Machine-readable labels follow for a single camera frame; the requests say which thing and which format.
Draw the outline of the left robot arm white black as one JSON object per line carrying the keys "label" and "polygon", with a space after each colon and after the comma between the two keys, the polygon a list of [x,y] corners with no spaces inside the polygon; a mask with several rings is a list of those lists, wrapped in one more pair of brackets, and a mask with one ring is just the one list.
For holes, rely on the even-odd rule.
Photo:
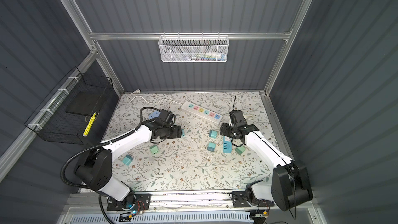
{"label": "left robot arm white black", "polygon": [[140,109],[137,126],[116,138],[103,141],[98,148],[90,148],[78,155],[74,174],[90,190],[120,203],[123,210],[138,208],[134,190],[113,175],[113,162],[127,151],[156,139],[179,139],[182,128],[175,124],[176,116],[167,110],[154,107]]}

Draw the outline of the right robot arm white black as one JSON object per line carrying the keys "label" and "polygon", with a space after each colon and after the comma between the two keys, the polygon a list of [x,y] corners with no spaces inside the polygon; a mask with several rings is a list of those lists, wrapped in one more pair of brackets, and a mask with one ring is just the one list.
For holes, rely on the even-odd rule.
{"label": "right robot arm white black", "polygon": [[272,171],[271,179],[257,180],[246,186],[243,201],[259,206],[273,202],[282,211],[288,211],[313,199],[313,191],[306,166],[295,161],[272,145],[259,128],[248,124],[241,110],[229,113],[230,122],[223,123],[220,134],[230,139],[236,150],[248,147]]}

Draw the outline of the teal usb power strip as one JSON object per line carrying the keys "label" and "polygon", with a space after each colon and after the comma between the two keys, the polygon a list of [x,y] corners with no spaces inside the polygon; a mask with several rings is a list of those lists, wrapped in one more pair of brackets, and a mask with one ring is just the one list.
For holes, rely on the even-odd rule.
{"label": "teal usb power strip", "polygon": [[223,153],[231,153],[231,152],[232,152],[231,138],[224,136],[223,137]]}

